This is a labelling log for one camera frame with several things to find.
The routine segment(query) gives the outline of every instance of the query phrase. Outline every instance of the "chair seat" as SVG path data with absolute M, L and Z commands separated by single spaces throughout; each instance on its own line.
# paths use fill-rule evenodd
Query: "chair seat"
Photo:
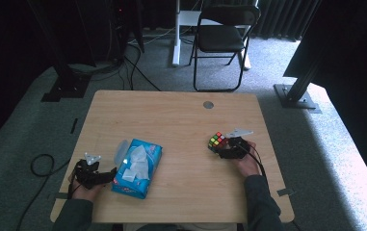
M 244 49 L 242 36 L 233 26 L 201 26 L 198 48 L 202 52 L 240 52 Z

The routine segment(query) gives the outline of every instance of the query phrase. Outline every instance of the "chair leg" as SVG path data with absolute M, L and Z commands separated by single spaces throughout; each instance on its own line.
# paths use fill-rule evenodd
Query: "chair leg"
M 246 55 L 247 51 L 249 50 L 249 38 L 246 41 L 246 47 L 244 48 L 244 58 L 241 60 L 241 69 L 240 69 L 240 77 L 238 79 L 237 87 L 234 88 L 234 90 L 238 89 L 241 85 L 241 81 L 243 79 L 243 72 L 244 72 L 244 66 L 246 65 Z
M 231 63 L 231 61 L 234 59 L 234 57 L 237 55 L 238 53 L 234 53 L 234 55 L 231 57 L 230 62 L 227 64 L 229 65 Z M 194 78 L 193 78 L 193 87 L 195 88 L 196 91 L 199 92 L 231 92 L 231 91 L 235 91 L 236 89 L 238 89 L 241 85 L 241 81 L 243 79 L 243 71 L 244 71 L 244 65 L 246 63 L 246 59 L 243 59 L 241 62 L 241 69 L 240 69 L 240 77 L 237 83 L 237 86 L 233 89 L 209 89 L 209 90 L 200 90 L 197 88 L 197 84 L 196 84 L 196 79 L 197 79 L 197 47 L 195 47 L 195 73 L 194 73 Z
M 192 59 L 193 59 L 193 52 L 195 51 L 195 46 L 196 46 L 196 38 L 193 40 L 193 46 L 192 46 L 192 54 L 190 55 L 190 60 L 189 60 L 189 65 L 192 64 Z
M 197 85 L 196 85 L 196 78 L 197 78 L 197 43 L 195 42 L 193 46 L 193 51 L 195 51 L 195 71 L 193 74 L 193 88 L 195 88 L 196 91 L 198 91 Z
M 235 57 L 237 54 L 238 54 L 238 53 L 234 53 L 234 54 L 233 54 L 233 56 L 231 56 L 230 61 L 228 61 L 228 64 L 226 64 L 226 65 L 230 65 L 230 64 L 231 64 L 231 62 L 234 60 L 234 57 Z

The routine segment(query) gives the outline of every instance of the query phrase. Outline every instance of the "white desk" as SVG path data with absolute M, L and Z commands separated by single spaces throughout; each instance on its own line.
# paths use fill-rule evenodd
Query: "white desk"
M 200 12 L 197 11 L 180 11 L 180 0 L 176 0 L 176 38 L 174 39 L 173 50 L 173 66 L 179 66 L 180 64 L 180 26 L 197 26 L 198 17 Z M 241 52 L 241 59 L 244 57 L 244 51 Z M 249 62 L 249 56 L 246 54 L 246 63 L 244 69 L 251 68 Z

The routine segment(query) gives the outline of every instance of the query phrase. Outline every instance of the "cable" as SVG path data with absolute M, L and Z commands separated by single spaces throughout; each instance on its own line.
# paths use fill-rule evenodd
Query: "cable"
M 192 11 L 192 10 L 194 10 L 195 9 L 195 7 L 198 5 L 198 3 L 201 1 L 201 4 L 200 4 L 200 10 L 203 8 L 203 0 L 197 0 L 196 2 L 195 2 L 195 4 L 192 6 L 192 8 L 190 9 L 190 11 Z M 175 30 L 176 29 L 176 27 L 173 27 L 173 28 L 171 28 L 171 29 L 169 29 L 168 31 L 166 31 L 164 34 L 162 34 L 162 35 L 154 35 L 154 37 L 155 38 L 153 38 L 152 40 L 150 40 L 150 41 L 147 41 L 147 42 L 145 42 L 144 44 L 150 44 L 151 42 L 153 42 L 154 40 L 156 40 L 156 39 L 159 39 L 159 38 L 162 38 L 162 37 L 165 37 L 166 35 L 168 35 L 172 30 Z M 180 33 L 179 35 L 180 36 L 182 36 L 182 35 L 184 35 L 186 32 L 188 32 L 190 29 L 192 29 L 192 26 L 190 26 L 186 31 L 184 31 L 184 32 L 182 32 L 182 33 Z M 136 43 L 136 40 L 135 39 L 132 39 L 131 41 L 129 41 L 128 42 L 128 44 L 134 44 L 134 45 L 136 45 L 137 43 Z
M 295 220 L 293 219 L 292 220 L 292 223 L 295 225 L 295 227 L 297 227 L 297 229 L 299 230 L 299 231 L 302 231 L 302 229 L 300 228 L 300 226 L 295 222 Z
M 261 161 L 261 157 L 257 151 L 257 149 L 255 149 L 255 147 L 251 146 L 250 147 L 255 151 L 255 153 L 257 154 L 257 157 L 259 160 L 257 160 L 256 157 L 254 157 L 254 155 L 251 154 L 250 151 L 247 151 L 244 147 L 242 147 L 241 145 L 238 145 L 241 149 L 245 150 L 250 156 L 252 159 L 254 159 L 254 161 L 258 164 L 258 166 L 260 167 L 261 169 L 261 175 L 264 176 L 265 178 L 265 181 L 267 182 L 267 187 L 268 187 L 268 192 L 270 193 L 270 186 L 268 185 L 268 179 L 267 179 L 267 174 L 265 173 L 265 169 L 264 169 L 264 166 L 262 165 L 262 161 Z
M 41 158 L 41 157 L 48 157 L 50 160 L 51 160 L 51 166 L 50 166 L 50 169 L 47 173 L 45 174 L 41 174 L 41 173 L 37 173 L 34 169 L 34 164 L 35 162 Z M 33 197 L 33 199 L 30 201 L 30 203 L 27 205 L 26 209 L 24 210 L 23 214 L 21 215 L 21 218 L 18 222 L 18 225 L 17 225 L 17 228 L 16 230 L 20 230 L 20 227 L 21 227 L 21 223 L 23 222 L 24 220 L 24 217 L 26 216 L 28 210 L 30 209 L 30 207 L 33 205 L 34 201 L 36 200 L 36 198 L 39 196 L 39 194 L 41 193 L 41 191 L 44 189 L 44 186 L 45 184 L 47 183 L 48 179 L 50 178 L 51 175 L 57 173 L 59 170 L 63 169 L 63 167 L 65 167 L 66 165 L 69 164 L 69 161 L 66 161 L 65 163 L 63 163 L 62 166 L 58 167 L 56 170 L 53 170 L 54 169 L 54 164 L 55 164 L 55 160 L 54 160 L 54 157 L 49 155 L 49 154 L 40 154 L 38 155 L 36 158 L 33 159 L 33 161 L 31 162 L 31 165 L 30 165 L 30 170 L 31 172 L 36 175 L 37 177 L 45 177 L 45 180 L 44 182 L 42 183 L 41 187 L 39 188 L 39 190 L 37 191 L 36 195 Z
M 120 75 L 120 71 L 118 72 L 118 76 L 119 76 L 120 80 L 122 80 L 122 90 L 125 90 L 125 80 Z
M 100 67 L 94 70 L 84 71 L 77 68 L 72 67 L 71 70 L 76 74 L 85 74 L 85 75 L 94 75 L 94 74 L 106 74 L 114 72 L 118 70 L 121 65 L 122 60 L 112 61 L 112 63 L 108 66 Z
M 86 178 L 84 181 L 79 181 L 79 179 L 77 179 L 79 185 L 75 189 L 72 189 L 72 187 L 74 185 L 74 181 L 75 181 L 75 176 L 76 176 L 76 173 L 75 173 L 76 170 L 75 169 L 77 168 L 77 166 L 78 166 L 78 164 L 75 165 L 74 170 L 71 173 L 71 180 L 70 180 L 69 186 L 68 186 L 68 195 L 67 195 L 68 199 L 71 199 L 72 196 L 74 195 L 75 191 L 77 191 L 85 182 L 87 182 L 88 180 L 91 179 L 91 178 Z
M 180 38 L 180 40 L 186 44 L 189 44 L 189 45 L 192 45 L 193 44 L 193 41 L 192 40 L 189 40 L 189 39 L 186 39 L 186 38 Z
M 125 68 L 126 68 L 126 80 L 128 81 L 128 85 L 130 87 L 131 86 L 131 82 L 130 82 L 130 80 L 128 78 L 128 76 L 129 76 L 129 68 L 128 68 L 128 65 L 127 64 L 125 64 Z
M 133 47 L 133 48 L 135 48 L 136 50 L 138 50 L 138 54 L 139 54 L 139 56 L 138 56 L 138 59 L 136 60 L 136 62 L 133 64 L 132 63 L 132 61 L 130 61 L 126 56 L 124 56 L 124 58 L 125 58 L 125 60 L 127 61 L 127 62 L 129 62 L 131 65 L 133 65 L 134 67 L 133 67 L 133 69 L 132 69 L 132 73 L 131 73 L 131 78 L 130 78 L 130 86 L 131 86 L 131 90 L 133 90 L 133 80 L 132 80 L 132 78 L 133 78 L 133 73 L 134 73 L 134 71 L 135 71 L 135 69 L 137 69 L 141 74 L 142 74 L 142 76 L 147 80 L 147 82 L 151 85 L 151 86 L 153 86 L 155 89 L 157 89 L 158 91 L 161 91 L 158 87 L 156 87 L 156 85 L 154 85 L 142 72 L 141 72 L 141 70 L 136 66 L 136 64 L 138 63 L 138 61 L 139 61 L 139 59 L 141 58 L 141 50 L 138 48 L 138 47 L 136 47 L 136 46 L 134 46 L 134 45 L 131 45 L 131 44 L 128 44 L 129 46 L 131 46 L 131 47 Z
M 114 77 L 115 75 L 119 75 L 119 77 L 120 77 L 120 69 L 121 69 L 123 66 L 125 66 L 125 64 L 124 64 L 124 63 L 123 63 L 123 65 L 121 65 L 121 66 L 117 69 L 117 71 L 116 71 L 115 73 L 112 73 L 112 74 L 110 74 L 110 75 L 108 75 L 108 76 L 106 76 L 106 77 L 100 78 L 100 79 L 91 79 L 91 81 L 103 81 L 103 80 L 106 80 L 106 79 L 112 78 L 112 77 Z

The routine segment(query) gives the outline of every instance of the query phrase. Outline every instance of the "desk leg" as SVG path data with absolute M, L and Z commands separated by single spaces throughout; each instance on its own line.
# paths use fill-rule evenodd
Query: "desk leg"
M 174 39 L 174 49 L 173 49 L 173 66 L 179 66 L 179 60 L 180 60 L 180 21 L 179 21 L 179 15 L 180 15 L 180 0 L 176 0 L 176 36 Z
M 241 60 L 246 59 L 246 62 L 244 63 L 244 70 L 251 69 L 251 63 L 249 62 L 249 55 L 246 55 L 244 57 L 244 50 L 241 52 Z

